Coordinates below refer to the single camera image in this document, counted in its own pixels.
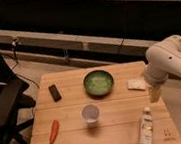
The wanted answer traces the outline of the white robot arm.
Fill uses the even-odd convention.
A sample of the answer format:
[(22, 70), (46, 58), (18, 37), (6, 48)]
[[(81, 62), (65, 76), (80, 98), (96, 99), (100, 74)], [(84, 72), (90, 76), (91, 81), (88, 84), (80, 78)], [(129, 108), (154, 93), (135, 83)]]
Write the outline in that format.
[(149, 84), (150, 102), (157, 102), (161, 95), (161, 85), (173, 74), (181, 77), (181, 36), (169, 36), (153, 44), (145, 55), (148, 64), (144, 69), (144, 79)]

